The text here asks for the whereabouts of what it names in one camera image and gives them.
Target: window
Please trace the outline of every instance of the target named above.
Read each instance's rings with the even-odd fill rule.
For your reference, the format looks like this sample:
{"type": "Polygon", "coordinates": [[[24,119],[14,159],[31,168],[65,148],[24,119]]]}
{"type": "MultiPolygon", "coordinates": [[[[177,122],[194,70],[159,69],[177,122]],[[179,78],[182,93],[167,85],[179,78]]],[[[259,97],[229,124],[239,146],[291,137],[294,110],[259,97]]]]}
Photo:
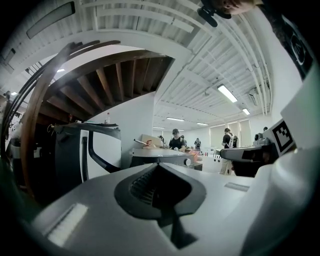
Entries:
{"type": "Polygon", "coordinates": [[[210,128],[210,145],[212,148],[224,149],[221,145],[225,135],[225,125],[210,128]]]}
{"type": "Polygon", "coordinates": [[[239,123],[241,147],[251,147],[253,142],[251,140],[251,129],[249,120],[241,121],[239,123]]]}

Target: white ceiling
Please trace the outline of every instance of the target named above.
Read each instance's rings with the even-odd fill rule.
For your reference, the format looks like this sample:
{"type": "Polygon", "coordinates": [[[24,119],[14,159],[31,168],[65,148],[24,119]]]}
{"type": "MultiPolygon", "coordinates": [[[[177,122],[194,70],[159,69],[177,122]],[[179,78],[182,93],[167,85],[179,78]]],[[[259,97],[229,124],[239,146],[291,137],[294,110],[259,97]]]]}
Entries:
{"type": "MultiPolygon", "coordinates": [[[[231,20],[217,18],[219,25],[212,28],[196,12],[201,6],[199,0],[75,0],[74,15],[32,39],[27,37],[26,31],[35,22],[67,2],[45,1],[12,35],[1,54],[7,56],[11,48],[15,49],[9,62],[14,72],[9,74],[0,66],[2,91],[18,91],[29,78],[24,69],[48,60],[69,42],[120,40],[123,46],[175,59],[156,93],[154,126],[190,130],[201,127],[198,122],[214,125],[243,118],[243,108],[252,114],[262,113],[261,106],[251,103],[248,91],[261,81],[270,83],[270,79],[262,57],[266,53],[259,46],[259,38],[253,37],[254,20],[250,20],[250,15],[233,16],[231,20]],[[237,102],[231,103],[217,90],[221,84],[234,94],[237,102]]],[[[65,64],[63,68],[74,67],[65,64]]]]}

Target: black vent grille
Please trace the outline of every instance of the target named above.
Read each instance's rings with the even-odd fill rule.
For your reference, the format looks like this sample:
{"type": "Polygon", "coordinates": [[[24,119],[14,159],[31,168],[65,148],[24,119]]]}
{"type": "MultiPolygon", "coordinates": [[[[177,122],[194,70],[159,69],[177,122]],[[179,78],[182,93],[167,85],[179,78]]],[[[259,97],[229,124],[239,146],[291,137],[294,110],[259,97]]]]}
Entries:
{"type": "Polygon", "coordinates": [[[148,205],[152,205],[155,191],[154,170],[148,171],[130,185],[131,194],[148,205]]]}

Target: stair underside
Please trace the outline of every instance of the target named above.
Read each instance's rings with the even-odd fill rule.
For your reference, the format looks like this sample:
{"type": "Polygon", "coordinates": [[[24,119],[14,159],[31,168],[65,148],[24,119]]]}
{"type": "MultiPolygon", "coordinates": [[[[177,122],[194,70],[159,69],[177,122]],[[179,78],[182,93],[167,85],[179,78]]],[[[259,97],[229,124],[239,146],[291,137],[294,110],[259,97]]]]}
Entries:
{"type": "Polygon", "coordinates": [[[148,50],[116,53],[90,61],[47,90],[37,123],[86,121],[121,103],[157,90],[173,59],[148,50]]]}

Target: man in black shirt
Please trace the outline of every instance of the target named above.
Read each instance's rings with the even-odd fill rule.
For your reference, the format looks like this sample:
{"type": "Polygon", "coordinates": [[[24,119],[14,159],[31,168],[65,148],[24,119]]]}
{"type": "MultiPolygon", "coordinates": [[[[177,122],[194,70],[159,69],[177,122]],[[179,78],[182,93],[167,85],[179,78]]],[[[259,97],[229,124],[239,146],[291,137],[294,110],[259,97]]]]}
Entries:
{"type": "Polygon", "coordinates": [[[225,149],[232,149],[233,145],[233,136],[229,128],[224,129],[224,136],[222,139],[222,146],[224,146],[225,149]]]}
{"type": "Polygon", "coordinates": [[[195,145],[195,149],[197,151],[200,151],[201,141],[199,140],[199,138],[196,138],[196,141],[194,142],[194,145],[195,145]]]}
{"type": "Polygon", "coordinates": [[[185,140],[179,136],[179,130],[173,129],[172,134],[173,134],[173,138],[170,140],[169,148],[172,150],[185,152],[185,149],[186,149],[185,140]]]}
{"type": "MultiPolygon", "coordinates": [[[[232,149],[233,143],[234,143],[234,139],[230,129],[225,128],[221,145],[224,146],[225,149],[232,149]]],[[[230,175],[232,172],[231,167],[232,165],[230,160],[222,159],[222,167],[221,167],[220,174],[230,175]]]]}

